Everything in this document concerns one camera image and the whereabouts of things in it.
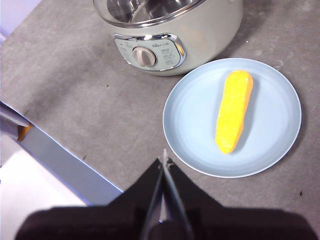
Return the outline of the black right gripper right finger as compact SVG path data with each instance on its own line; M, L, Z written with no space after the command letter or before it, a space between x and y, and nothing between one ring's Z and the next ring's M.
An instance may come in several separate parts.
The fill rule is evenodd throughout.
M303 216L281 209L223 206L188 178L166 150L162 163L187 236L195 240L314 239L314 230Z

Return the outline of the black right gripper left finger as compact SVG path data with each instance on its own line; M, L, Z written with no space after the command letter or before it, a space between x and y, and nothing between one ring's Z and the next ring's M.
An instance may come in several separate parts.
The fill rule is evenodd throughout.
M125 192L107 205L53 207L30 214L17 240L137 240L162 180L156 159Z

